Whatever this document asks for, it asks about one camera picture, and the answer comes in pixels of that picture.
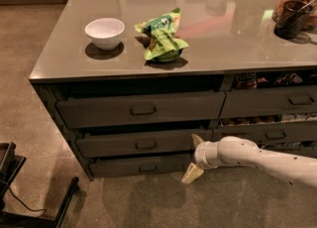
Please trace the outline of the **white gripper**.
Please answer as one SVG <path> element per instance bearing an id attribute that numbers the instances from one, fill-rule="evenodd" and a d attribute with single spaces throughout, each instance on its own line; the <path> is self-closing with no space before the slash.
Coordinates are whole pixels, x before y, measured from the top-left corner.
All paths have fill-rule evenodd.
<path id="1" fill-rule="evenodd" d="M 218 143 L 204 142 L 196 134 L 192 134 L 193 146 L 196 148 L 194 153 L 195 163 L 191 163 L 181 182 L 190 184 L 204 174 L 204 170 L 216 169 L 220 165 L 218 159 Z"/>

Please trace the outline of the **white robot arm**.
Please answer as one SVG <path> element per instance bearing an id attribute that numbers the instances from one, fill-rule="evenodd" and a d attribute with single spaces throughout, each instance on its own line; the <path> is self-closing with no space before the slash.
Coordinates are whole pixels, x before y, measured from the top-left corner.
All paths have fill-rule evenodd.
<path id="1" fill-rule="evenodd" d="M 251 167 L 271 176 L 296 184 L 317 187 L 317 160 L 299 155 L 264 150 L 253 141 L 228 136 L 217 142 L 204 141 L 191 135 L 195 147 L 194 161 L 182 178 L 192 183 L 207 170 L 217 167 Z"/>

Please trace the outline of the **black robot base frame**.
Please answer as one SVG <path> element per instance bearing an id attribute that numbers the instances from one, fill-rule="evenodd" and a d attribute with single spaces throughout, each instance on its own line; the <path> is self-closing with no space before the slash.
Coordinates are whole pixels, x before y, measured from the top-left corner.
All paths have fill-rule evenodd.
<path id="1" fill-rule="evenodd" d="M 33 206 L 31 196 L 40 200 L 40 183 L 30 181 L 22 174 L 27 158 L 16 153 L 14 142 L 0 143 L 0 228 L 66 228 L 64 221 L 73 196 L 79 191 L 79 178 L 73 177 L 65 192 L 57 214 L 47 218 L 44 206 Z M 11 195 L 33 215 L 6 210 Z"/>

